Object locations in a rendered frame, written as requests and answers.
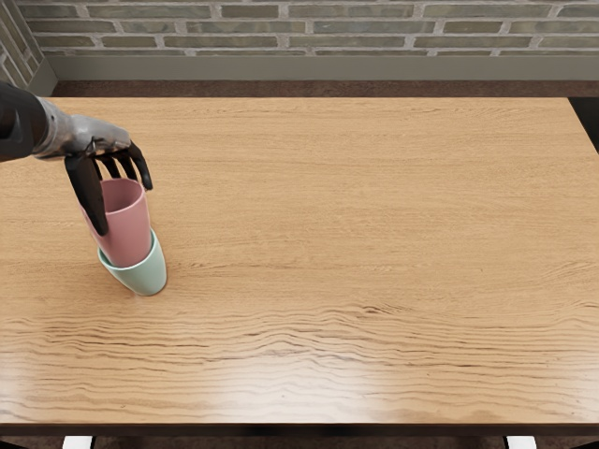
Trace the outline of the pink cup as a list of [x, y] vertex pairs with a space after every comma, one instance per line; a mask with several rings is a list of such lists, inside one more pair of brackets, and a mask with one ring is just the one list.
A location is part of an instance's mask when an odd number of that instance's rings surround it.
[[99, 236], [83, 207], [84, 220], [94, 240], [117, 268], [134, 266], [144, 260], [152, 248], [150, 214], [142, 185], [127, 178], [100, 182], [104, 210], [109, 225], [106, 236]]

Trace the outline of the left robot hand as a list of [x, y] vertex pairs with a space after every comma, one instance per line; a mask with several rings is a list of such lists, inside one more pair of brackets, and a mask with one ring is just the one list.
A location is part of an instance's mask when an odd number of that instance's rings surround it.
[[62, 159], [74, 193], [96, 234], [109, 233], [102, 193], [103, 165], [113, 178], [122, 174], [151, 190], [153, 182], [146, 160], [129, 133], [97, 118], [67, 114], [51, 101], [39, 98], [47, 119], [45, 136], [33, 149], [39, 160]]

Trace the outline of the mint green cup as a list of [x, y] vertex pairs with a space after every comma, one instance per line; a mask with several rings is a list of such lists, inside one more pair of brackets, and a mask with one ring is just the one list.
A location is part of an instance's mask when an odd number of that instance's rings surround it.
[[115, 267], [97, 248], [97, 256], [103, 267], [120, 284], [138, 296], [153, 296], [167, 284], [168, 272], [166, 259], [158, 237], [151, 229], [152, 246], [148, 255], [130, 267]]

